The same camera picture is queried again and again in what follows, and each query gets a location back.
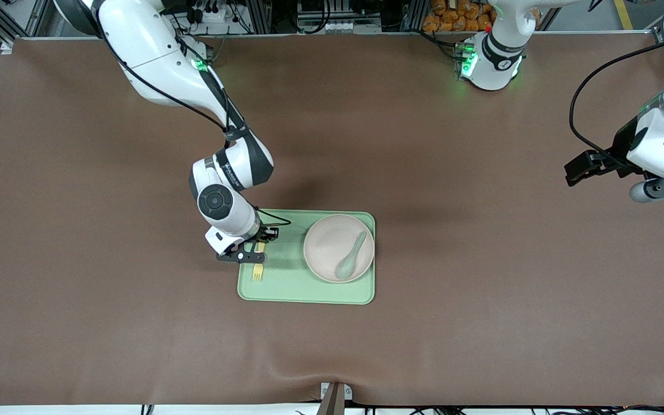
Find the yellow plastic fork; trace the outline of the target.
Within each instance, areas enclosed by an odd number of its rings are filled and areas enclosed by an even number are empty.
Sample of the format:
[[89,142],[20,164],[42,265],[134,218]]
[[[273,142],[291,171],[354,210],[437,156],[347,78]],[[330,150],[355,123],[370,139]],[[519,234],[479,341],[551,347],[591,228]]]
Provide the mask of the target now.
[[[255,245],[255,252],[256,253],[264,253],[265,252],[265,246],[266,246],[266,243],[257,242],[256,245]],[[264,272],[264,264],[262,262],[255,263],[254,266],[253,266],[252,273],[251,273],[251,280],[253,280],[255,282],[262,281],[263,272]]]

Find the round beige plate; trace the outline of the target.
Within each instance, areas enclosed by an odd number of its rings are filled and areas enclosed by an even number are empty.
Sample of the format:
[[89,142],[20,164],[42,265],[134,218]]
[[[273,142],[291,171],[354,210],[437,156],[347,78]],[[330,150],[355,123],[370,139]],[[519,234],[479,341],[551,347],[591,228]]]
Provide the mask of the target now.
[[[350,252],[359,233],[367,238],[359,250],[353,275],[345,281],[335,278],[335,268]],[[375,238],[364,221],[350,214],[332,214],[313,223],[305,234],[303,257],[307,268],[322,281],[345,284],[359,280],[375,258]]]

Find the light green rectangular tray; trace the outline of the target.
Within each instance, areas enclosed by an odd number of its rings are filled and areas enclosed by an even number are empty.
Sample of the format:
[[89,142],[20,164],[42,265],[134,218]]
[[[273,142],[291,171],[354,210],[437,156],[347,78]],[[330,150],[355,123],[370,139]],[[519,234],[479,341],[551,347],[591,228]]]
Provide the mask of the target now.
[[332,214],[350,214],[364,221],[376,241],[376,220],[363,211],[324,211],[269,209],[261,213],[263,220],[280,217],[288,220],[280,228],[279,237],[265,247],[266,262],[260,282],[251,280],[252,263],[240,265],[237,292],[245,300],[294,302],[305,304],[366,305],[374,299],[376,262],[364,275],[350,283],[322,281],[307,268],[303,257],[305,234],[313,223]]

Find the pale green spoon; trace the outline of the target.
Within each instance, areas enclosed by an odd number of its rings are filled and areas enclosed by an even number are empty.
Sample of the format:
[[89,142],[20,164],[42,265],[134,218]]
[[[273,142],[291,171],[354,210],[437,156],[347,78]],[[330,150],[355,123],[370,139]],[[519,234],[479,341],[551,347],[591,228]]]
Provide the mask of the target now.
[[359,233],[356,241],[353,244],[353,247],[350,249],[350,252],[348,252],[348,254],[343,257],[337,268],[335,268],[335,278],[340,281],[345,281],[353,275],[358,254],[366,238],[366,231]]

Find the pile of orange packets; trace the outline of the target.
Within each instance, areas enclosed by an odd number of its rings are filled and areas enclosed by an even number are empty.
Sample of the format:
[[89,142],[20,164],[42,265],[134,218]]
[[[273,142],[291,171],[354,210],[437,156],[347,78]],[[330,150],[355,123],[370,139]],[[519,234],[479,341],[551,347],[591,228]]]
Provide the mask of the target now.
[[498,11],[487,0],[429,0],[424,32],[490,31]]

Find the white connector strip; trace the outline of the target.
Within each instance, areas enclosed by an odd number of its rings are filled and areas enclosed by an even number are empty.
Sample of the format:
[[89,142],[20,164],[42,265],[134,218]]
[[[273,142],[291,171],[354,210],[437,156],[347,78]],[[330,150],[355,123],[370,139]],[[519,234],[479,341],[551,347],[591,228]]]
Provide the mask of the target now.
[[370,21],[333,21],[325,24],[325,34],[369,34],[379,33],[382,27]]

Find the white power strip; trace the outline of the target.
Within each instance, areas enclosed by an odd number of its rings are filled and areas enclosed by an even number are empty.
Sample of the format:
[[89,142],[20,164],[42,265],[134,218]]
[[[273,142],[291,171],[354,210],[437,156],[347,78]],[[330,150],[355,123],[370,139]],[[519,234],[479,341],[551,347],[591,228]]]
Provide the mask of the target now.
[[192,0],[187,6],[186,19],[190,24],[232,22],[234,13],[224,0]]

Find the metal table clamp bracket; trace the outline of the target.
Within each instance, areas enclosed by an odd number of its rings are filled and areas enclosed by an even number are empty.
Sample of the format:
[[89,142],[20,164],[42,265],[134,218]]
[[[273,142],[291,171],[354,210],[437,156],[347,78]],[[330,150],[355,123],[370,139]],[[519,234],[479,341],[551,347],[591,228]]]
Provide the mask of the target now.
[[345,383],[322,383],[320,398],[316,415],[345,415],[346,402],[353,400],[353,389]]

